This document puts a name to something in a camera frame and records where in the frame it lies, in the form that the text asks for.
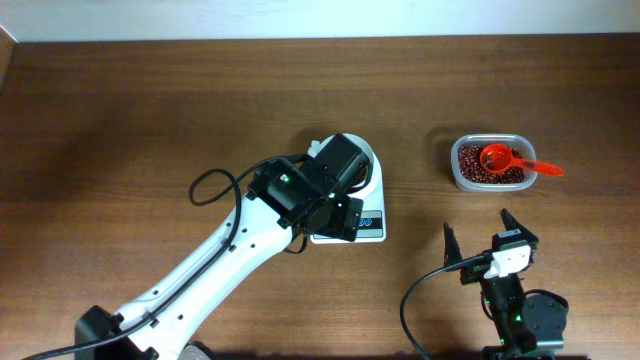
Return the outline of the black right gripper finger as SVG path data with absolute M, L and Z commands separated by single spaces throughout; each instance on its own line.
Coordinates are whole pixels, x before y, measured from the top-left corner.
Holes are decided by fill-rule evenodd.
M 454 230 L 447 222 L 444 222 L 443 232 L 445 243 L 443 266 L 449 270 L 458 270 L 463 258 Z
M 500 211 L 500 216 L 505 227 L 505 230 L 500 233 L 500 236 L 514 236 L 522 233 L 521 224 L 506 208 Z

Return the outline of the red plastic measuring scoop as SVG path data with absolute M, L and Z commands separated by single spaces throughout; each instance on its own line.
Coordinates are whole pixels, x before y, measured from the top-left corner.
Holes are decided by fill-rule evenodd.
M 502 144 L 491 144 L 485 147 L 480 155 L 480 163 L 486 171 L 492 174 L 501 174 L 512 167 L 518 167 L 548 176 L 565 175 L 565 171 L 557 165 L 516 158 L 511 149 Z

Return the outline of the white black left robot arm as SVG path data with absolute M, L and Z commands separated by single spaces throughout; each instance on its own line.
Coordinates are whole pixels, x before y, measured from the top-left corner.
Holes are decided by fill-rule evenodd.
M 386 237 L 381 165 L 352 134 L 313 142 L 307 153 L 262 160 L 230 179 L 235 207 L 168 276 L 110 314 L 99 306 L 75 325 L 78 359 L 184 359 L 210 313 L 257 267 L 297 238 L 315 244 Z

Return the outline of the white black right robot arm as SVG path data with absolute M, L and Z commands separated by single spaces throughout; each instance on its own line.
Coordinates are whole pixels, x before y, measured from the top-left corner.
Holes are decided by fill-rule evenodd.
M 501 342 L 485 347 L 484 359 L 553 359 L 564 347 L 568 301 L 547 290 L 523 289 L 520 274 L 534 264 L 539 239 L 507 210 L 500 216 L 505 230 L 492 237 L 489 249 L 467 259 L 453 228 L 444 224 L 444 265 L 460 273 L 463 285 L 481 287 L 482 309 Z

